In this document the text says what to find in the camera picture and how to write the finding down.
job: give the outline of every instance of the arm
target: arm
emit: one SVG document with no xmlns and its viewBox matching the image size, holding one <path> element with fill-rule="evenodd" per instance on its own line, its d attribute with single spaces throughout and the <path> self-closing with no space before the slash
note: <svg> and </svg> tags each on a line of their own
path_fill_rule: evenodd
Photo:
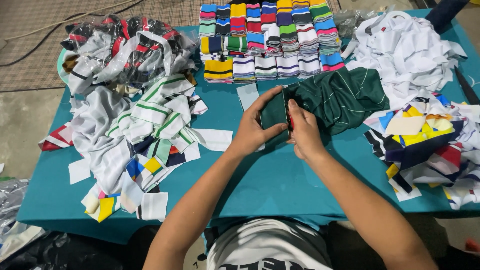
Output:
<svg viewBox="0 0 480 270">
<path fill-rule="evenodd" d="M 291 141 L 295 143 L 295 153 L 332 192 L 348 220 L 382 257 L 387 268 L 437 269 L 407 220 L 325 150 L 315 116 L 301 109 L 292 99 L 288 107 L 295 123 Z"/>
<path fill-rule="evenodd" d="M 163 222 L 148 250 L 145 270 L 183 269 L 188 249 L 212 218 L 216 204 L 240 162 L 267 140 L 287 129 L 286 124 L 277 124 L 263 130 L 258 124 L 260 110 L 281 90 L 281 86 L 269 90 L 244 112 L 231 145 L 182 197 Z"/>
</svg>

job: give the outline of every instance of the white t-shirt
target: white t-shirt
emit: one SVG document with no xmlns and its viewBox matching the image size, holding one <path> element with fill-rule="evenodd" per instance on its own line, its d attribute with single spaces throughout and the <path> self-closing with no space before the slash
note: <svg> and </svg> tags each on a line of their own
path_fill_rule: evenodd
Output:
<svg viewBox="0 0 480 270">
<path fill-rule="evenodd" d="M 289 221 L 257 219 L 235 226 L 212 246 L 207 270 L 331 270 L 318 232 Z"/>
</svg>

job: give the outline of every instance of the dark green fabric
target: dark green fabric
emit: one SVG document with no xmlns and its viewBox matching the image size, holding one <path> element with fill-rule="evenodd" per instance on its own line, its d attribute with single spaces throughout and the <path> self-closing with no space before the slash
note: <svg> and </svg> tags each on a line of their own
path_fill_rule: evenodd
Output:
<svg viewBox="0 0 480 270">
<path fill-rule="evenodd" d="M 289 85 L 283 89 L 283 94 L 286 102 L 293 98 L 300 107 L 313 113 L 319 129 L 330 135 L 359 127 L 373 112 L 390 109 L 390 101 L 375 69 L 356 68 L 349 72 L 343 67 Z M 262 119 L 264 115 L 272 119 L 271 115 L 280 114 L 284 109 L 283 103 L 276 103 L 275 107 L 269 104 L 262 111 Z M 275 138 L 275 142 L 288 139 L 284 138 Z"/>
<path fill-rule="evenodd" d="M 286 102 L 288 102 L 288 100 L 284 98 L 283 93 L 280 93 L 265 105 L 260 114 L 260 122 L 263 129 L 270 128 L 278 123 L 288 124 Z M 285 130 L 280 135 L 267 141 L 265 147 L 276 146 L 287 140 L 288 130 Z"/>
</svg>

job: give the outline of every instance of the person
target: person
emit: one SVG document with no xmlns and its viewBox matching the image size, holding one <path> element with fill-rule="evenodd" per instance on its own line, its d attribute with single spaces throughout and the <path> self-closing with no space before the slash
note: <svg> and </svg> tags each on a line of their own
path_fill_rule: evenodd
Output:
<svg viewBox="0 0 480 270">
<path fill-rule="evenodd" d="M 267 91 L 244 112 L 231 145 L 163 222 L 150 245 L 145 270 L 183 269 L 187 251 L 209 223 L 240 162 L 288 128 L 281 123 L 263 130 L 258 123 L 262 108 L 281 91 L 281 86 Z M 390 270 L 437 269 L 407 220 L 326 151 L 315 116 L 292 99 L 288 101 L 288 110 L 295 125 L 289 140 L 295 144 L 295 154 L 332 192 L 347 218 L 386 267 Z M 260 218 L 224 232 L 208 254 L 207 269 L 325 270 L 331 269 L 331 265 L 325 242 L 318 232 L 294 221 Z"/>
</svg>

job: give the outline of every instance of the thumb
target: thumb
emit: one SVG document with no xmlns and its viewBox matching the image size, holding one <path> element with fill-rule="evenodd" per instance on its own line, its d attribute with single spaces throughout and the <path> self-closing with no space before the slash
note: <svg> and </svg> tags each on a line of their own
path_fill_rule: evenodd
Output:
<svg viewBox="0 0 480 270">
<path fill-rule="evenodd" d="M 264 133 L 266 135 L 266 139 L 269 140 L 277 135 L 279 135 L 280 133 L 284 132 L 286 129 L 288 128 L 288 125 L 285 124 L 285 123 L 280 123 L 280 124 L 276 124 L 270 128 L 267 128 L 264 130 Z"/>
<path fill-rule="evenodd" d="M 295 125 L 305 122 L 305 118 L 303 117 L 300 107 L 293 99 L 290 99 L 288 101 L 288 111 L 290 112 L 290 115 L 292 116 Z"/>
</svg>

